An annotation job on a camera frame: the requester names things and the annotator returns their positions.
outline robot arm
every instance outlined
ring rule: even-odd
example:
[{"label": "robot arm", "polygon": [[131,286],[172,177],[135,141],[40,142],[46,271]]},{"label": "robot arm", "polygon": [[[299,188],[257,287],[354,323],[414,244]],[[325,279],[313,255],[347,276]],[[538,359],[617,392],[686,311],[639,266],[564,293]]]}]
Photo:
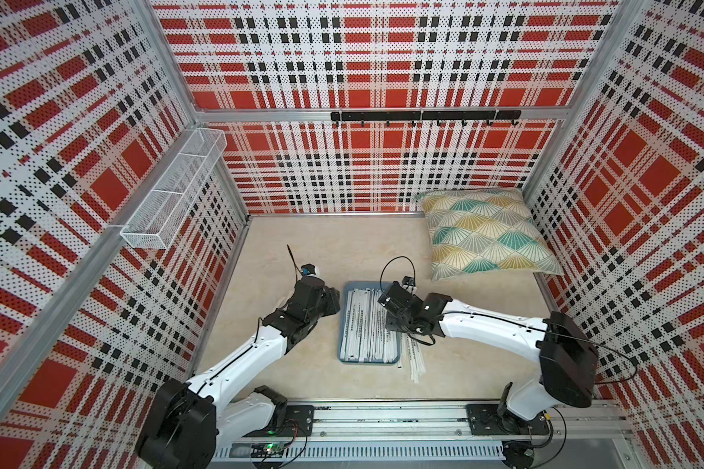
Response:
[{"label": "robot arm", "polygon": [[287,399],[268,387],[231,402],[258,373],[279,360],[339,311],[339,292],[303,266],[287,303],[266,316],[257,333],[188,382],[167,381],[156,393],[136,442],[136,453],[155,469],[206,467],[217,447],[262,428],[284,425]]},{"label": "robot arm", "polygon": [[468,338],[537,363],[538,376],[516,387],[508,383],[498,408],[500,418],[521,425],[556,404],[591,405],[598,352],[565,314],[554,311],[549,319],[512,316],[441,294],[429,294],[422,301],[398,282],[378,302],[387,311],[387,329],[431,338]]}]

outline plaid wall panel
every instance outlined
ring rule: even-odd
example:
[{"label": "plaid wall panel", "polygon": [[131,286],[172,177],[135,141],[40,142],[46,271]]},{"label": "plaid wall panel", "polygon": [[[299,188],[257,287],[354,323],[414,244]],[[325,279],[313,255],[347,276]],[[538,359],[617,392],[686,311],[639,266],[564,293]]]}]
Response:
[{"label": "plaid wall panel", "polygon": [[565,105],[619,4],[151,3],[201,109]]},{"label": "plaid wall panel", "polygon": [[128,2],[0,2],[0,361],[183,127]]},{"label": "plaid wall panel", "polygon": [[0,422],[0,468],[132,468],[158,387],[187,379],[239,227],[209,176],[168,250],[123,248]]},{"label": "plaid wall panel", "polygon": [[[587,335],[634,356],[618,399],[656,467],[704,467],[704,2],[648,0],[532,201]],[[601,377],[627,361],[603,352]]]},{"label": "plaid wall panel", "polygon": [[420,192],[521,188],[555,121],[214,126],[252,213],[411,211]]}]

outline patterned pillow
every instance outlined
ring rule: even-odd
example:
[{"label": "patterned pillow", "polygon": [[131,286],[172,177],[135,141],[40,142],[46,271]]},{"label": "patterned pillow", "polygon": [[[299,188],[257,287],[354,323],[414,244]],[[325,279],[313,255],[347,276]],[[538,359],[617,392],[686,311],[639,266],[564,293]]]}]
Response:
[{"label": "patterned pillow", "polygon": [[562,275],[518,189],[417,195],[433,242],[433,281],[497,269]]}]

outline tray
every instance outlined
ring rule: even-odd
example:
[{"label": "tray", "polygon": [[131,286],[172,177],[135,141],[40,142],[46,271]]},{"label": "tray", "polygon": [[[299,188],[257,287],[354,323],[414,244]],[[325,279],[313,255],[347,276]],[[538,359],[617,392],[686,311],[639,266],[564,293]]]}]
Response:
[{"label": "tray", "polygon": [[[391,285],[391,282],[383,282],[384,289],[388,288]],[[340,362],[342,363],[347,363],[350,365],[394,365],[396,362],[399,361],[399,359],[402,357],[402,337],[401,333],[395,333],[396,334],[396,358],[394,359],[393,362],[384,362],[383,359],[377,360],[364,360],[364,361],[351,361],[351,360],[342,360],[341,359],[341,342],[344,339],[345,335],[345,327],[347,326],[347,295],[351,290],[354,290],[356,288],[371,288],[374,290],[379,290],[380,289],[380,284],[377,281],[362,281],[362,280],[355,280],[355,281],[348,281],[345,284],[345,287],[343,291],[341,292],[341,310],[339,311],[339,348],[337,351],[337,358],[339,359]]]}]

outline white wire basket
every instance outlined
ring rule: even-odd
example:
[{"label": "white wire basket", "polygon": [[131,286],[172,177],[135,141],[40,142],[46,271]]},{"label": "white wire basket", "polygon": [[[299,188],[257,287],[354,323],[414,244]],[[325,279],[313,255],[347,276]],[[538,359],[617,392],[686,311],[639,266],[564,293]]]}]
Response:
[{"label": "white wire basket", "polygon": [[226,147],[224,132],[198,128],[122,230],[133,248],[168,249]]}]

